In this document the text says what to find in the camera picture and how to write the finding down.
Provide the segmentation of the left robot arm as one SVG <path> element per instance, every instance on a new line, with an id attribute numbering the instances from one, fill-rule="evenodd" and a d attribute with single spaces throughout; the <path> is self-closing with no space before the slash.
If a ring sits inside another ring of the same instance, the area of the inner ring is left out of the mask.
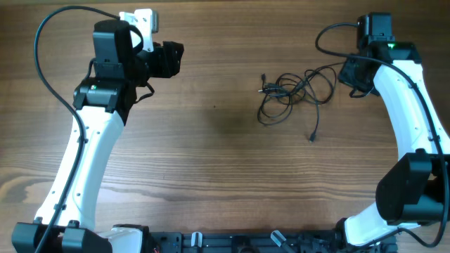
<path id="1" fill-rule="evenodd" d="M 31 223 L 17 223 L 17 252 L 152 252 L 145 226 L 118 225 L 96 233 L 98 193 L 113 146 L 139 87 L 149 79 L 170 78 L 180 70 L 182 44 L 152 40 L 155 18 L 123 13 L 95 24 L 95 56 L 75 89 L 72 132 L 55 181 Z"/>

